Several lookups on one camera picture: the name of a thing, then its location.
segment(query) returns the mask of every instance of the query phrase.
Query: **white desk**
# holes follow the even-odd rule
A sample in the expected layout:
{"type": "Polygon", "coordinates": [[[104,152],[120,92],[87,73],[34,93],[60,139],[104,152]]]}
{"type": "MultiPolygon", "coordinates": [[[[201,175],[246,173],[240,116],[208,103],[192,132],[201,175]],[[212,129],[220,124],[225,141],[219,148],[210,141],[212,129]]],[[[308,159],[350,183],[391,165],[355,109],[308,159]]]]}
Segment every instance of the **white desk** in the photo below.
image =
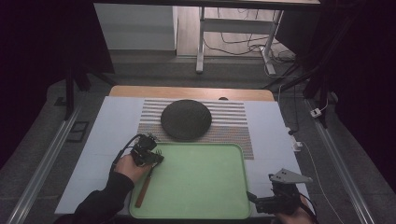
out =
{"type": "MultiPolygon", "coordinates": [[[[111,162],[137,132],[145,99],[106,97],[55,211],[56,214],[74,213],[90,192],[104,188],[111,162]]],[[[231,101],[230,103],[241,103],[246,111],[254,154],[254,160],[245,160],[248,190],[258,197],[273,196],[268,174],[275,174],[281,168],[301,173],[279,107],[276,102],[231,101]]],[[[302,194],[307,195],[304,184],[298,185],[298,188],[302,194]]],[[[130,197],[127,197],[126,206],[120,211],[121,215],[129,214],[127,209],[129,200],[130,197]]],[[[268,216],[257,214],[253,203],[251,206],[252,217],[268,216]]]]}

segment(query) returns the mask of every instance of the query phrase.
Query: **wooden handle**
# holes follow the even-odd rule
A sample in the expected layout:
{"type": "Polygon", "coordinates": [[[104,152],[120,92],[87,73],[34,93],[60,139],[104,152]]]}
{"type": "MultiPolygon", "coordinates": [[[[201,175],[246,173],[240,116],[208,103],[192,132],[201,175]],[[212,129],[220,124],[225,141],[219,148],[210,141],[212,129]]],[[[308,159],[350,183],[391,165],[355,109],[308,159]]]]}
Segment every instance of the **wooden handle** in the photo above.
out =
{"type": "Polygon", "coordinates": [[[145,199],[146,191],[149,187],[149,181],[151,177],[147,177],[145,183],[143,184],[142,189],[140,190],[139,196],[137,197],[136,203],[134,204],[135,207],[140,207],[142,205],[143,199],[145,199]]]}

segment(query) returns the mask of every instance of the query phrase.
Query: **black round plate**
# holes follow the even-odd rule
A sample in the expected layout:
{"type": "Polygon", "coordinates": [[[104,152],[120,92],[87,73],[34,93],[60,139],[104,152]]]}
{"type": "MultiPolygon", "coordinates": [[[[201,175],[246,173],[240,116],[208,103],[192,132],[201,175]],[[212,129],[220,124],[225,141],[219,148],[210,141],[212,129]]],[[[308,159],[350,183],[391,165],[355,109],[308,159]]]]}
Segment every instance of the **black round plate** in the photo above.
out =
{"type": "Polygon", "coordinates": [[[174,101],[161,114],[161,125],[165,132],[181,140],[201,137],[211,123],[209,109],[193,100],[174,101]]]}

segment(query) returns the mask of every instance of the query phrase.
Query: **metal bracket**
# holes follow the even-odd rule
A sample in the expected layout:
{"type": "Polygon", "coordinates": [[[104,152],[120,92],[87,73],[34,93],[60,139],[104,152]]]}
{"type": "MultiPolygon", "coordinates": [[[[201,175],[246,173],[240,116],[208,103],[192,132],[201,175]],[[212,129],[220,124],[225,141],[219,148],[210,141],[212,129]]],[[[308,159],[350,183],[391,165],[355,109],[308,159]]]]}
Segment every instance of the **metal bracket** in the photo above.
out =
{"type": "Polygon", "coordinates": [[[277,183],[283,184],[299,184],[299,183],[310,183],[313,182],[311,177],[296,174],[287,169],[281,169],[275,175],[270,176],[270,180],[277,183]]]}

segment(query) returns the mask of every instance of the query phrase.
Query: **wooden board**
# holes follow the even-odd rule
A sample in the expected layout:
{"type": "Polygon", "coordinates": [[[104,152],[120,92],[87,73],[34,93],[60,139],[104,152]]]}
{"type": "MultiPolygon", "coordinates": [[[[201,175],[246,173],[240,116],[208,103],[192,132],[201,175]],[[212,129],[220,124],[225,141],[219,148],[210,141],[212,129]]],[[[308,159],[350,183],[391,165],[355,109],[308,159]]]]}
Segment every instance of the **wooden board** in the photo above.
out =
{"type": "Polygon", "coordinates": [[[115,86],[109,96],[188,98],[218,100],[226,97],[235,101],[274,101],[266,90],[209,89],[183,87],[115,86]]]}

